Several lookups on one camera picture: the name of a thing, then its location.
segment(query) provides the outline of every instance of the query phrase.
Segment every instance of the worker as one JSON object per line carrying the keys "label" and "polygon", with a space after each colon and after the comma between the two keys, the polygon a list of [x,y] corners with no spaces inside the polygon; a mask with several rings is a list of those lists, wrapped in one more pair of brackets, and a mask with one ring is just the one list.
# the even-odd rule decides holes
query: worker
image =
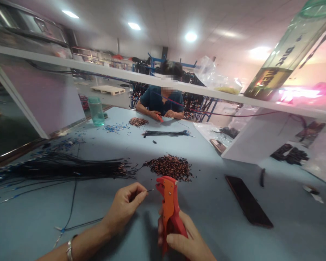
{"label": "worker", "polygon": [[[162,81],[181,80],[183,70],[180,63],[164,61],[161,65]],[[167,87],[150,85],[136,106],[136,110],[142,114],[159,121],[159,116],[182,119],[184,117],[184,99],[181,91]]]}
{"label": "worker", "polygon": [[[110,210],[102,221],[73,237],[68,243],[53,249],[37,261],[86,261],[102,246],[124,229],[136,209],[147,196],[147,189],[136,182],[117,191]],[[180,211],[180,218],[186,228],[188,238],[169,234],[168,245],[182,253],[191,261],[215,261],[215,257],[199,234],[191,218]],[[158,220],[158,245],[163,243],[163,219]]]}

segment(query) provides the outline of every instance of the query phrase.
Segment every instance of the bottle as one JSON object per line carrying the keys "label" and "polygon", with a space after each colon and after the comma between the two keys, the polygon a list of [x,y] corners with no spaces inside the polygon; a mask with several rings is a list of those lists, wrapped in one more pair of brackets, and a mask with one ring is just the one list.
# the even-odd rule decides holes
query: bottle
{"label": "bottle", "polygon": [[105,123],[103,105],[99,97],[88,97],[88,105],[91,110],[93,124],[97,127],[103,126]]}
{"label": "bottle", "polygon": [[326,0],[309,0],[256,74],[244,96],[269,101],[326,31]]}

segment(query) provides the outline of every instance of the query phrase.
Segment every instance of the black smartphone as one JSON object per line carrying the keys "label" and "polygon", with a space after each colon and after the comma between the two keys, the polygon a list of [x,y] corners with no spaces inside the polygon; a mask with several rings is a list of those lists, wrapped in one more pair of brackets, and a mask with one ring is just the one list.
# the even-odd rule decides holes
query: black smartphone
{"label": "black smartphone", "polygon": [[232,176],[226,176],[226,180],[233,190],[233,193],[248,221],[253,225],[272,228],[272,222],[264,213],[263,209],[251,194],[243,180]]}

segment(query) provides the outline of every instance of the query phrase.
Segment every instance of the light blue table surface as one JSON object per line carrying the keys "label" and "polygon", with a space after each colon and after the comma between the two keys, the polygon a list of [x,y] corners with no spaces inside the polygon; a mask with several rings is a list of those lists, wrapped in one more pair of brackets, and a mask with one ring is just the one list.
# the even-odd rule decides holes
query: light blue table surface
{"label": "light blue table surface", "polygon": [[[218,260],[294,261],[326,260],[326,183],[298,166],[265,160],[265,188],[259,185],[260,167],[222,159],[201,136],[191,122],[192,137],[146,137],[144,130],[182,131],[186,129],[174,119],[157,123],[133,110],[111,108],[106,124],[127,124],[132,117],[142,117],[149,124],[116,133],[93,126],[92,121],[52,141],[52,146],[68,138],[82,137],[85,143],[75,145],[67,153],[87,160],[130,158],[140,167],[145,161],[166,153],[186,158],[192,164],[191,183],[179,183],[180,208],[189,214],[205,242]],[[27,159],[25,155],[17,162]],[[273,229],[251,225],[230,190],[224,176],[242,178],[274,224]],[[137,181],[148,190],[155,187],[156,174],[149,167],[137,172]],[[133,183],[126,179],[101,179],[78,182],[69,227],[103,217],[116,191]],[[315,201],[302,189],[303,184],[316,187],[325,204]],[[44,186],[22,188],[19,192]],[[74,183],[68,182],[21,195],[0,204],[0,260],[34,260],[51,251],[59,232],[70,214]],[[0,190],[0,202],[18,191]],[[161,194],[150,192],[123,234],[106,245],[94,260],[161,260],[157,247],[158,209]],[[59,244],[87,227],[66,232]]]}

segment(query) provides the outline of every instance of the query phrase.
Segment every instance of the black hair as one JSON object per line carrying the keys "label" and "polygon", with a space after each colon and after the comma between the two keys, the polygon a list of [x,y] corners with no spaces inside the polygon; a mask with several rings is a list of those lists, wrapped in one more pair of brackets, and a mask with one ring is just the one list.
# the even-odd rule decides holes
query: black hair
{"label": "black hair", "polygon": [[183,75],[182,65],[169,60],[165,60],[160,65],[160,71],[163,75],[174,75],[177,78],[181,78]]}

